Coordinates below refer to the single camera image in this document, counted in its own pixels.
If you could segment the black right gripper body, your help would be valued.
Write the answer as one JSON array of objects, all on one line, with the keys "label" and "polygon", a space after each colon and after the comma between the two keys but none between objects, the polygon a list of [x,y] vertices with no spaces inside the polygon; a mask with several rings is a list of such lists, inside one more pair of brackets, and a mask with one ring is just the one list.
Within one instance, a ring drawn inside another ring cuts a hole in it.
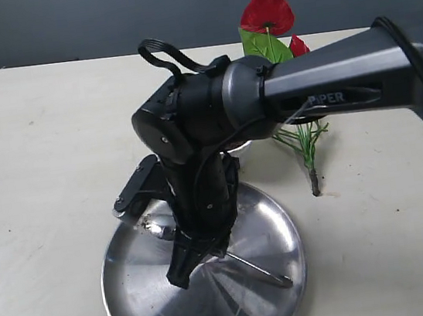
[{"label": "black right gripper body", "polygon": [[172,190],[175,236],[206,240],[208,254],[223,256],[237,218],[238,159],[217,152],[182,165],[160,162]]}]

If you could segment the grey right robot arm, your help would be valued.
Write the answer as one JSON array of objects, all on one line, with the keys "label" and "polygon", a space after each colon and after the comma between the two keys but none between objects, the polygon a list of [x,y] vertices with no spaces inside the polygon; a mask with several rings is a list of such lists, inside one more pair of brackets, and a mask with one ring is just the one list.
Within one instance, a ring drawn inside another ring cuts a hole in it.
[{"label": "grey right robot arm", "polygon": [[196,66],[184,55],[174,63],[144,56],[172,72],[131,122],[169,185],[179,228],[167,279],[181,288],[206,255],[227,248],[238,182],[220,157],[229,143],[345,112],[405,107],[423,120],[423,13],[380,17],[367,31],[283,63],[221,56]]}]

